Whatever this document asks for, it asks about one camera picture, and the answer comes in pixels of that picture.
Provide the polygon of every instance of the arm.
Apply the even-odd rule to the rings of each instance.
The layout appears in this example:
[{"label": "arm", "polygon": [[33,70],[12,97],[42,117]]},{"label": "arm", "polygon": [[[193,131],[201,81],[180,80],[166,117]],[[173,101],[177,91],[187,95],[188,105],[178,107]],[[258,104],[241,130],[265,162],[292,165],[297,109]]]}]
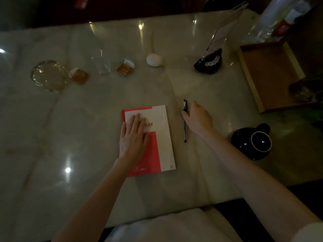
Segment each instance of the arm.
[{"label": "arm", "polygon": [[143,139],[146,119],[139,118],[140,114],[133,115],[127,124],[123,123],[119,158],[78,213],[55,236],[53,242],[99,240],[123,182],[147,147],[149,134]]},{"label": "arm", "polygon": [[275,241],[290,241],[303,227],[320,222],[299,199],[227,142],[212,126],[212,117],[195,101],[190,115],[182,112],[190,129],[212,149],[262,225]]}]

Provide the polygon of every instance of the black mug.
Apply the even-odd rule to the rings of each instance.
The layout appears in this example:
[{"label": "black mug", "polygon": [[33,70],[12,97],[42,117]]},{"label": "black mug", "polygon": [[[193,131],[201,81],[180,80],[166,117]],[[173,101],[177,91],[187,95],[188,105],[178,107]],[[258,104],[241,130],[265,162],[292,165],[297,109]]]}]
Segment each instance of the black mug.
[{"label": "black mug", "polygon": [[260,160],[269,154],[272,146],[269,131],[270,127],[265,123],[256,128],[241,128],[232,134],[231,144],[249,159]]}]

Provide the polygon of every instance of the forearm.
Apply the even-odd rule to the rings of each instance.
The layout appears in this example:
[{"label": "forearm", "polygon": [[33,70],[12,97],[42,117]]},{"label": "forearm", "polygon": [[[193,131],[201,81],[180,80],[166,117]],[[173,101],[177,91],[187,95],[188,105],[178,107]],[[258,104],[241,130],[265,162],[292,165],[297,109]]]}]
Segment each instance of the forearm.
[{"label": "forearm", "polygon": [[100,185],[53,242],[98,241],[130,169],[116,160]]},{"label": "forearm", "polygon": [[304,226],[320,221],[276,179],[252,163],[216,131],[202,134],[244,199],[276,241],[290,241]]}]

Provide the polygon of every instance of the wooden tray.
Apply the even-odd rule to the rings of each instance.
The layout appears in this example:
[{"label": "wooden tray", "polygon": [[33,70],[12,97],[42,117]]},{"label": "wooden tray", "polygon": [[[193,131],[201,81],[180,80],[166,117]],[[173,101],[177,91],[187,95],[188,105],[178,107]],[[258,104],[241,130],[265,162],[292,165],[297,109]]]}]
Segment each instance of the wooden tray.
[{"label": "wooden tray", "polygon": [[237,54],[260,113],[315,102],[298,104],[288,93],[305,75],[287,43],[243,45]]}]

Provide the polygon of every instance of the white sleeve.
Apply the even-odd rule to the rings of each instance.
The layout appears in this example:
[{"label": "white sleeve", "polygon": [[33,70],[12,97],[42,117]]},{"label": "white sleeve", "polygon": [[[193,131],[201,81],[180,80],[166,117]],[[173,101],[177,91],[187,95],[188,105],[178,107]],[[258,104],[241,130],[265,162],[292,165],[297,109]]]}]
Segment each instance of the white sleeve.
[{"label": "white sleeve", "polygon": [[298,231],[292,242],[322,242],[323,241],[323,223],[312,223]]}]

